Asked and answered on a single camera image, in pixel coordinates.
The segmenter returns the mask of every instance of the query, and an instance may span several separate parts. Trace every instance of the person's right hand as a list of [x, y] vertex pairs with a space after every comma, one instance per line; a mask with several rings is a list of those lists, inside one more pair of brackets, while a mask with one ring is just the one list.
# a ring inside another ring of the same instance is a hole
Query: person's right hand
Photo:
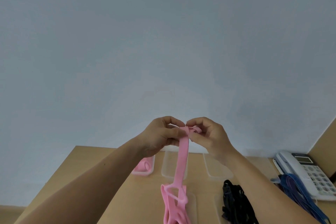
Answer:
[[223, 126], [206, 117], [194, 118], [188, 120], [186, 126], [198, 126], [202, 133], [190, 133], [189, 138], [204, 148], [206, 148], [220, 162], [225, 162], [227, 155], [235, 152], [235, 148], [229, 141]]

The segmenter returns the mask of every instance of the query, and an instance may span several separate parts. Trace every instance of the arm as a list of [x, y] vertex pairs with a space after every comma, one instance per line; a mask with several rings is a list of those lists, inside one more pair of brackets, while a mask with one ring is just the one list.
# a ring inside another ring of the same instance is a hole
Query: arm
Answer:
[[97, 165], [61, 188], [33, 210], [20, 224], [95, 224], [139, 161], [165, 145], [178, 145], [186, 133], [166, 116], [153, 120], [138, 136], [120, 146]]
[[190, 139], [205, 147], [216, 160], [233, 172], [260, 224], [319, 224], [234, 149], [220, 124], [203, 117], [189, 120], [186, 125], [197, 125], [202, 129], [202, 134], [191, 133]]

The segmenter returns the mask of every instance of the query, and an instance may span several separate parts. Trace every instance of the blue cable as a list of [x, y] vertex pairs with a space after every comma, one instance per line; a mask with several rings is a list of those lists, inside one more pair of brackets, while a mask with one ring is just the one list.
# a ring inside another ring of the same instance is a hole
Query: blue cable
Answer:
[[280, 186], [288, 197], [305, 209], [320, 223], [327, 224], [325, 221], [327, 220], [330, 224], [329, 218], [317, 207], [317, 205], [315, 205], [307, 189], [296, 175], [283, 174], [280, 177], [280, 181]]

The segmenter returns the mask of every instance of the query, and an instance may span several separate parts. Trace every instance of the corded telephone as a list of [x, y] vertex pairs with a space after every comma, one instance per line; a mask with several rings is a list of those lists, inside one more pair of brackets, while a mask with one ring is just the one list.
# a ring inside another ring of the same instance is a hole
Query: corded telephone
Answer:
[[275, 160], [285, 174], [295, 174], [302, 181], [312, 198], [336, 201], [336, 188], [307, 154], [280, 151]]

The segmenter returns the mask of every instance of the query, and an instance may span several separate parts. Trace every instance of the person's right arm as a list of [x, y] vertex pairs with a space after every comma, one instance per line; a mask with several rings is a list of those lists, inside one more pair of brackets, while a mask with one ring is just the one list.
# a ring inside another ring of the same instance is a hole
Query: person's right arm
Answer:
[[222, 125], [202, 117], [189, 120], [186, 126], [202, 129], [202, 134], [191, 133], [189, 138], [233, 172], [260, 224], [319, 224], [231, 145]]

